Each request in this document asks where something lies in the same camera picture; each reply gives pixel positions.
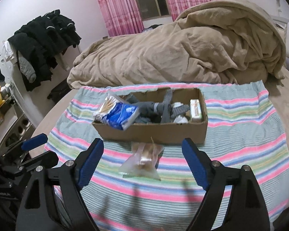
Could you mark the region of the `blue tissue pack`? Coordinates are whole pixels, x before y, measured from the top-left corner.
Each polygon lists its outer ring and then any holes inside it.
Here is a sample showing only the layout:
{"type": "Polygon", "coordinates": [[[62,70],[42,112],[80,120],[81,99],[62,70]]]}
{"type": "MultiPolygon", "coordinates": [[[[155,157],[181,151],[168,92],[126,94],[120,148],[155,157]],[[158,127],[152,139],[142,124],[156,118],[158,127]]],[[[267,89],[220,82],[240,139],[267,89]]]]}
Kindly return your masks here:
{"type": "Polygon", "coordinates": [[[139,114],[138,106],[116,102],[111,110],[102,117],[102,123],[125,131],[135,122],[139,114]]]}

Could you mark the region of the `clear zip bag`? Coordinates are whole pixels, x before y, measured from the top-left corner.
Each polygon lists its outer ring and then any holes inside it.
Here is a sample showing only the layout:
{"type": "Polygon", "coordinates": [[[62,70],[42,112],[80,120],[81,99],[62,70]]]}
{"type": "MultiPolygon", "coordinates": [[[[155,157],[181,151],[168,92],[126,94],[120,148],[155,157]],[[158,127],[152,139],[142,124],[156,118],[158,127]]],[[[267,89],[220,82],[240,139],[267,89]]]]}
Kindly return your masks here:
{"type": "Polygon", "coordinates": [[[120,166],[119,173],[129,177],[145,177],[160,180],[156,170],[160,154],[164,146],[156,144],[151,138],[150,143],[133,142],[132,155],[120,166]]]}

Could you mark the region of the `capybara tissue pack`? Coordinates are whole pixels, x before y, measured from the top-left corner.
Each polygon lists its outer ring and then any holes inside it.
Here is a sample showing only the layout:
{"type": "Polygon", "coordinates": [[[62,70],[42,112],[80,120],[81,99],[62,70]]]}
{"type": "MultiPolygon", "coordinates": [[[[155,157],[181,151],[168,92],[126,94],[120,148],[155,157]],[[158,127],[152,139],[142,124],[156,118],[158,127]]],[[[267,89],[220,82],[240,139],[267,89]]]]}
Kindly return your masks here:
{"type": "Polygon", "coordinates": [[[200,123],[202,121],[202,109],[198,99],[190,100],[190,119],[191,122],[200,123]]]}

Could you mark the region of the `cotton swab bag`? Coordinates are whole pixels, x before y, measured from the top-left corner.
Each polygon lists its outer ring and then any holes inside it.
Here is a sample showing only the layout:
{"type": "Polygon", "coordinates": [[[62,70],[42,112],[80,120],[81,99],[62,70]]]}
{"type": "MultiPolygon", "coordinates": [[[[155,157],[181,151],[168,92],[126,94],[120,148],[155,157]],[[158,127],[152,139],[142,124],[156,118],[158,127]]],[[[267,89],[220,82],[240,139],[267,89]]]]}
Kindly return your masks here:
{"type": "Polygon", "coordinates": [[[107,90],[97,110],[93,113],[93,121],[101,122],[102,118],[114,108],[116,103],[125,103],[125,100],[117,96],[113,91],[107,90]]]}

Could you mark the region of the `cardboard box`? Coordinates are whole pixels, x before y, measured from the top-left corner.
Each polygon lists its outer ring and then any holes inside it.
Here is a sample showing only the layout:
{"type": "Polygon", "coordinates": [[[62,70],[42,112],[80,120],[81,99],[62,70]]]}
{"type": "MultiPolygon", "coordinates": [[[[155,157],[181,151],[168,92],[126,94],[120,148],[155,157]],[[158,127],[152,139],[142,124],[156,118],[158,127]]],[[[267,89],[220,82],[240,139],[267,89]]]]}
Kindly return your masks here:
{"type": "Polygon", "coordinates": [[[204,96],[198,88],[176,89],[173,91],[173,100],[189,104],[190,100],[198,99],[202,112],[202,119],[184,124],[133,124],[127,130],[118,130],[106,124],[93,123],[94,128],[104,140],[133,141],[149,143],[152,140],[157,144],[181,144],[185,138],[191,138],[196,144],[205,142],[208,114],[204,96]]]}

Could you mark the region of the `pile of black clothes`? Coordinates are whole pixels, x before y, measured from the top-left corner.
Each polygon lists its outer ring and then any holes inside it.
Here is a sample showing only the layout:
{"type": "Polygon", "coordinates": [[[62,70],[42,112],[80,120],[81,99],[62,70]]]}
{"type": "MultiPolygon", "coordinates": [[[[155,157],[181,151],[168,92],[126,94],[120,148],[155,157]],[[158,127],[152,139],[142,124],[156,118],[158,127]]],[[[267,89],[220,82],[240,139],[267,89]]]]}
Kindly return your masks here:
{"type": "Polygon", "coordinates": [[[76,48],[80,41],[75,22],[59,9],[38,16],[17,30],[8,42],[15,50],[26,90],[31,92],[41,82],[51,81],[51,70],[58,65],[55,57],[71,46],[76,48]]]}

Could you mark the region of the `grey socks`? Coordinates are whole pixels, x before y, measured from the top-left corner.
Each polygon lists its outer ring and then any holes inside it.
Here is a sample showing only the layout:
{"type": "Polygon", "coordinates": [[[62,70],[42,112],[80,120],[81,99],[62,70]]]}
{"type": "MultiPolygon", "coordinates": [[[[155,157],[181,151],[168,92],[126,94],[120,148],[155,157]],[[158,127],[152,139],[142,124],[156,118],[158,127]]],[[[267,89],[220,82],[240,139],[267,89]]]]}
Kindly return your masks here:
{"type": "Polygon", "coordinates": [[[182,104],[177,107],[171,105],[173,91],[167,89],[162,102],[140,101],[134,94],[129,94],[125,100],[137,106],[139,116],[136,118],[137,124],[166,124],[171,123],[176,117],[187,113],[190,106],[182,104]]]}

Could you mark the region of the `pink curtain left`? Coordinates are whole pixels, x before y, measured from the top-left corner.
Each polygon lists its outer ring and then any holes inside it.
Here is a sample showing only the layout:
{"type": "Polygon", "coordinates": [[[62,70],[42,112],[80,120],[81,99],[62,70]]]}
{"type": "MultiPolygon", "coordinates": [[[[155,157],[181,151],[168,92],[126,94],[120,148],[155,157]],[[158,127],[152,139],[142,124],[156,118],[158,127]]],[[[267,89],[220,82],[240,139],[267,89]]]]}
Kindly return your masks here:
{"type": "Polygon", "coordinates": [[[97,0],[109,36],[137,34],[144,25],[136,0],[97,0]]]}

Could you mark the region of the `beige blanket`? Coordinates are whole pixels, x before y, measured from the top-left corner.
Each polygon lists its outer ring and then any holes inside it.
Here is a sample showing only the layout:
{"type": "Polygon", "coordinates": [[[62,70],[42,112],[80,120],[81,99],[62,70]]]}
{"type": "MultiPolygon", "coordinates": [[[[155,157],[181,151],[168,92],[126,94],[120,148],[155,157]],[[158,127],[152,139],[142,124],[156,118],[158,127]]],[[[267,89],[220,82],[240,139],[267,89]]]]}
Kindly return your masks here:
{"type": "Polygon", "coordinates": [[[193,6],[172,23],[92,43],[74,61],[68,85],[160,82],[248,84],[279,78],[286,45],[271,16],[246,0],[193,6]]]}

